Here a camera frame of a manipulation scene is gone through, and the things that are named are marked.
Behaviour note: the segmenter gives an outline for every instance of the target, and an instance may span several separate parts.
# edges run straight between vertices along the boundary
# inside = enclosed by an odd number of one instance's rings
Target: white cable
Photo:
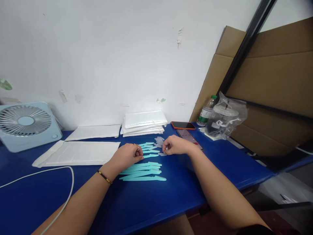
[[[301,148],[299,148],[299,147],[296,147],[296,149],[298,149],[298,150],[300,150],[300,151],[302,151],[302,152],[304,152],[304,153],[306,153],[306,154],[313,155],[313,153],[310,153],[310,152],[308,152],[308,151],[305,151],[305,150],[303,150],[303,149],[301,149]]]
[[[66,205],[67,205],[69,199],[71,198],[72,192],[73,192],[73,187],[74,187],[74,172],[73,172],[73,169],[72,169],[70,166],[63,166],[63,167],[53,168],[53,169],[49,169],[49,170],[44,170],[44,171],[36,172],[36,173],[30,174],[30,175],[27,175],[27,176],[23,176],[23,177],[21,177],[21,178],[19,178],[19,179],[17,179],[17,180],[14,180],[14,181],[12,181],[12,182],[10,182],[10,183],[7,183],[7,184],[5,184],[5,185],[0,186],[0,188],[3,188],[3,187],[5,187],[5,186],[7,186],[7,185],[9,185],[9,184],[12,184],[12,183],[14,183],[14,182],[16,182],[16,181],[18,181],[18,180],[21,180],[21,179],[23,179],[23,178],[26,178],[26,177],[28,177],[28,176],[32,176],[32,175],[35,175],[35,174],[39,174],[39,173],[42,173],[42,172],[45,172],[45,171],[57,170],[57,169],[62,169],[62,168],[69,168],[69,169],[71,170],[71,172],[72,172],[72,187],[71,187],[71,191],[70,191],[70,193],[69,193],[69,196],[68,196],[66,202],[64,203],[63,208],[60,210],[60,212],[57,214],[57,216],[53,219],[53,221],[48,225],[48,227],[47,227],[40,235],[43,235],[43,234],[50,228],[50,226],[56,221],[56,219],[59,217],[59,215],[62,213],[62,211],[63,211],[64,208],[66,207]]]

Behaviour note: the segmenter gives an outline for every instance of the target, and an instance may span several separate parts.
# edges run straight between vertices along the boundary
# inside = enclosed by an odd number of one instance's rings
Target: bottle label
[[[198,121],[206,123],[206,122],[208,122],[211,115],[212,115],[211,111],[206,111],[206,110],[202,109],[200,116],[198,118]]]

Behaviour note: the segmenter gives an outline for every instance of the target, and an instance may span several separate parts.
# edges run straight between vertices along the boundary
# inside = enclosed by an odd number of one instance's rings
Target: person's left arm
[[[99,171],[113,181],[117,175],[143,159],[141,147],[135,144],[125,144],[120,147],[113,157],[104,164]],[[83,235],[87,234],[100,204],[110,184],[99,174],[95,173],[68,201],[67,206],[45,232],[47,234]],[[32,234],[40,234],[57,216],[61,208],[57,209]]]

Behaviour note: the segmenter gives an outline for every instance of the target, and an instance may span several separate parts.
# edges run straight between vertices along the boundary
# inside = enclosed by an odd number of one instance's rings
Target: orange phone
[[[195,130],[195,126],[191,122],[171,122],[174,129]]]

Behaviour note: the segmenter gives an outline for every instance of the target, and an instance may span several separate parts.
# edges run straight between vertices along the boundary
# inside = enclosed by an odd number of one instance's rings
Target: plastic water bottle
[[[213,107],[215,105],[215,100],[217,96],[211,96],[211,99],[203,106],[200,116],[198,117],[197,124],[199,126],[205,126],[208,122],[210,116],[212,115]]]

